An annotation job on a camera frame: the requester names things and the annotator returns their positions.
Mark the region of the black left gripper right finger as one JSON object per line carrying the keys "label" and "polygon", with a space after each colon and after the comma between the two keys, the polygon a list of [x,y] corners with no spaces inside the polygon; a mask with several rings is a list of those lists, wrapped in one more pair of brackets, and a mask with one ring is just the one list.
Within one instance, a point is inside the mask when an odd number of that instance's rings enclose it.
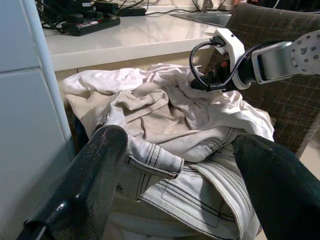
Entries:
{"label": "black left gripper right finger", "polygon": [[286,147],[255,134],[232,142],[236,164],[269,240],[320,238],[320,181]]}

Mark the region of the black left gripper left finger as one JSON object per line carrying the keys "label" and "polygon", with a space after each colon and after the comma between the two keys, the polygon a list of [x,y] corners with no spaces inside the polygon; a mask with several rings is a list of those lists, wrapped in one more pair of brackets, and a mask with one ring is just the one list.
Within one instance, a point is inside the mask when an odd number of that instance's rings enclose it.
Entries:
{"label": "black left gripper left finger", "polygon": [[127,145],[120,126],[99,128],[53,182],[17,239],[102,239]]}

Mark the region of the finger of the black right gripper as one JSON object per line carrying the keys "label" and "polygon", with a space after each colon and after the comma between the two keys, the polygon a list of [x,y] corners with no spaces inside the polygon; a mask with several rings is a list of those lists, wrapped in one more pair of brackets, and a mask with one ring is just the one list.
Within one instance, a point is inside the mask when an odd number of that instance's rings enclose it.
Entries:
{"label": "finger of the black right gripper", "polygon": [[[213,83],[213,78],[209,76],[208,74],[202,75],[199,77],[204,83],[211,85]],[[196,89],[196,90],[202,90],[206,92],[211,92],[211,88],[203,85],[199,80],[194,79],[191,82],[191,88]]]}

